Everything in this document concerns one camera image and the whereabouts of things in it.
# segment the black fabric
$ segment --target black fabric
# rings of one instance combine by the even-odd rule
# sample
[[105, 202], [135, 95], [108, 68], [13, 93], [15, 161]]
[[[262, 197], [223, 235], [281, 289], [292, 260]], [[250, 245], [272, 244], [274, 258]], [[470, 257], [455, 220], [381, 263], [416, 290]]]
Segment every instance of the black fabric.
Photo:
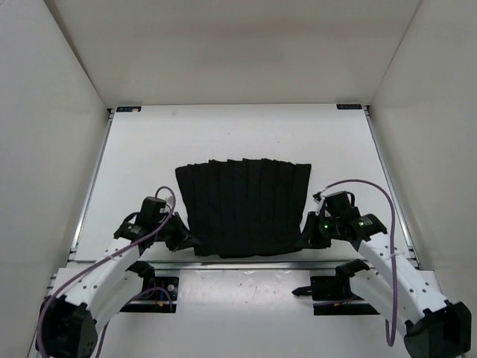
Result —
[[198, 256], [272, 256], [299, 251], [310, 164], [228, 160], [183, 166], [176, 178]]

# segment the white table surface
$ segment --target white table surface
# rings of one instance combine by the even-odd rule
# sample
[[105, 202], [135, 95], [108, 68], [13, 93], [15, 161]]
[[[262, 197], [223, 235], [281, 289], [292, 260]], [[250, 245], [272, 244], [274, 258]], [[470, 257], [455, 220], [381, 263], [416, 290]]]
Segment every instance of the white table surface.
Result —
[[[114, 115], [76, 260], [98, 259], [122, 219], [139, 210], [144, 197], [153, 195], [161, 185], [176, 192], [176, 211], [186, 222], [186, 208], [174, 173], [178, 166], [242, 158], [312, 164], [302, 228], [306, 213], [316, 209], [312, 194], [332, 182], [360, 178], [388, 189], [363, 110], [337, 110], [334, 104], [145, 106], [141, 112]], [[355, 193], [361, 213], [374, 213], [390, 227], [389, 206], [379, 191], [359, 183], [336, 188], [343, 189]], [[408, 257], [399, 225], [396, 243]], [[333, 261], [356, 257], [350, 244], [333, 242], [326, 250], [240, 261]], [[143, 259], [220, 260], [218, 256], [198, 258], [192, 249], [172, 253], [163, 243], [147, 250]]]
[[[79, 270], [61, 268], [54, 286]], [[423, 274], [438, 287], [433, 272]], [[399, 334], [387, 346], [380, 315], [313, 316], [311, 299], [291, 294], [309, 277], [309, 271], [182, 270], [177, 312], [119, 313], [101, 358], [408, 357]], [[37, 358], [35, 351], [29, 358]]]

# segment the pleated black fabric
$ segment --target pleated black fabric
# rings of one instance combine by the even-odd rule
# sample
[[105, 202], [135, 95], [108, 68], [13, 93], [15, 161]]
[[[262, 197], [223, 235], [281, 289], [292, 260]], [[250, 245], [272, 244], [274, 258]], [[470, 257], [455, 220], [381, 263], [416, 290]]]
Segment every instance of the pleated black fabric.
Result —
[[183, 166], [176, 178], [198, 256], [298, 251], [311, 164], [228, 160]]

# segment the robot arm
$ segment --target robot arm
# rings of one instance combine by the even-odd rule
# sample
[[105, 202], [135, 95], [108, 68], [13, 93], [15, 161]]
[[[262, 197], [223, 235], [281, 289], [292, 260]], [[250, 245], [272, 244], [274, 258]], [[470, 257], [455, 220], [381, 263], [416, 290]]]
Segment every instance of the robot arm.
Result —
[[154, 268], [139, 261], [142, 253], [156, 241], [164, 241], [171, 250], [195, 241], [179, 216], [168, 213], [166, 207], [166, 201], [147, 197], [141, 211], [128, 216], [115, 232], [103, 257], [92, 265], [97, 267], [58, 297], [45, 300], [38, 350], [42, 346], [54, 358], [90, 357], [110, 319], [131, 298], [154, 287]]
[[[362, 216], [348, 195], [338, 192], [322, 199], [313, 236], [324, 242], [350, 242], [376, 269], [371, 271], [361, 260], [337, 267], [336, 275], [345, 296], [359, 296], [387, 321], [395, 319], [412, 358], [451, 358], [468, 352], [471, 315], [467, 307], [461, 302], [450, 303], [432, 288], [403, 255], [391, 248], [386, 228], [377, 217]], [[395, 295], [398, 307], [397, 316], [393, 317]]]

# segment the cable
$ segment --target cable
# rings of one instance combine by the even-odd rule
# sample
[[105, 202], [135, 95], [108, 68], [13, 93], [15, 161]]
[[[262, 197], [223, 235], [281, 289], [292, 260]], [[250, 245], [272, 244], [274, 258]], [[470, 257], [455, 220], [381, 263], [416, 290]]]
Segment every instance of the cable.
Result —
[[335, 306], [339, 304], [348, 304], [351, 301], [357, 299], [358, 296], [352, 296], [351, 298], [347, 298], [346, 300], [339, 300], [339, 301], [328, 301], [328, 302], [320, 302], [319, 304], [313, 304], [313, 306]]
[[346, 192], [350, 196], [350, 204], [352, 207], [355, 206], [356, 197], [352, 192]]
[[157, 191], [156, 191], [156, 197], [157, 197], [157, 194], [162, 190], [162, 189], [166, 189], [168, 190], [170, 193], [171, 193], [171, 196], [172, 196], [172, 208], [171, 208], [171, 211], [169, 212], [169, 214], [166, 216], [165, 220], [159, 225], [159, 227], [152, 231], [151, 233], [143, 236], [141, 239], [135, 241], [135, 242], [132, 242], [130, 245], [128, 246], [125, 246], [123, 247], [122, 249], [116, 251], [114, 254], [108, 256], [108, 257], [105, 257], [95, 263], [93, 263], [90, 267], [88, 268], [85, 268], [82, 272], [76, 274], [75, 276], [73, 276], [72, 278], [70, 278], [68, 281], [66, 281], [59, 289], [57, 289], [55, 292], [53, 292], [53, 294], [51, 294], [51, 296], [46, 300], [45, 302], [45, 306], [43, 306], [43, 309], [41, 310], [40, 312], [40, 317], [38, 318], [38, 325], [37, 325], [37, 343], [38, 343], [38, 351], [40, 352], [40, 354], [44, 357], [44, 358], [49, 358], [49, 355], [46, 353], [46, 349], [45, 349], [45, 345], [43, 343], [43, 332], [42, 332], [42, 327], [43, 327], [43, 322], [45, 321], [45, 315], [46, 315], [46, 312], [48, 311], [48, 308], [51, 306], [51, 304], [53, 303], [54, 299], [64, 290], [66, 289], [68, 286], [70, 286], [72, 283], [74, 283], [76, 280], [79, 280], [81, 279], [85, 274], [88, 274], [90, 273], [91, 271], [94, 271], [96, 270], [98, 267], [102, 266], [103, 264], [107, 263], [108, 261], [110, 261], [112, 258], [114, 257], [117, 257], [121, 254], [123, 254], [124, 252], [126, 252], [127, 250], [130, 250], [131, 248], [133, 248], [134, 246], [137, 246], [139, 245], [140, 243], [146, 241], [147, 239], [150, 239], [151, 237], [155, 236], [157, 233], [159, 233], [162, 228], [165, 226], [165, 224], [167, 224], [167, 222], [171, 219], [172, 217], [172, 214], [174, 212], [174, 209], [176, 207], [176, 195], [174, 194], [174, 192], [172, 191], [171, 188], [169, 188], [168, 186], [161, 186]]
[[[137, 300], [138, 298], [141, 298], [143, 295], [145, 295], [146, 293], [151, 293], [154, 292], [154, 291], [161, 291], [162, 293], [164, 293], [164, 295], [167, 297], [168, 301], [169, 301], [169, 308], [171, 309], [171, 312], [172, 312], [172, 298], [171, 296], [169, 295], [169, 292], [167, 292], [166, 290], [164, 290], [162, 287], [152, 287], [150, 289], [145, 289], [144, 291], [142, 291], [141, 293], [139, 293], [138, 295], [134, 296], [133, 298], [131, 298], [126, 304], [130, 304], [132, 301], [135, 301]], [[106, 330], [107, 330], [107, 326], [109, 325], [110, 323], [107, 322], [106, 325], [104, 326], [103, 328], [103, 332], [101, 332], [101, 338], [99, 339], [99, 343], [98, 343], [98, 350], [96, 351], [96, 355], [95, 355], [95, 358], [99, 358], [100, 354], [101, 354], [101, 351], [103, 350], [103, 344], [104, 344], [104, 337], [106, 336]]]
[[394, 341], [396, 339], [396, 330], [397, 330], [397, 264], [396, 264], [396, 252], [394, 250], [394, 231], [396, 230], [396, 210], [394, 209], [393, 200], [389, 196], [389, 194], [378, 184], [373, 183], [372, 181], [362, 180], [362, 179], [346, 179], [334, 182], [333, 184], [328, 185], [324, 190], [320, 192], [321, 200], [323, 200], [324, 196], [323, 193], [328, 190], [329, 188], [333, 188], [334, 186], [344, 184], [344, 183], [363, 183], [367, 185], [374, 186], [377, 188], [382, 194], [386, 197], [389, 203], [389, 207], [391, 208], [391, 230], [389, 233], [390, 237], [390, 247], [391, 247], [391, 271], [393, 277], [393, 313], [391, 317], [391, 334], [389, 331], [389, 321], [386, 320], [386, 341], [388, 342], [388, 346], [394, 346]]
[[139, 212], [135, 212], [135, 213], [131, 213], [129, 214], [128, 216], [126, 216], [124, 218], [124, 220], [122, 222], [130, 222], [132, 219], [134, 219], [134, 217], [136, 217], [137, 215], [139, 214]]
[[[156, 286], [156, 281], [154, 280], [154, 287], [151, 287], [151, 288], [156, 288], [156, 287], [157, 287], [157, 286]], [[147, 299], [150, 298], [153, 294], [154, 294], [154, 291], [151, 291], [151, 293], [149, 294], [148, 297], [142, 297], [142, 296], [141, 296], [141, 299], [142, 299], [142, 300], [147, 300]]]

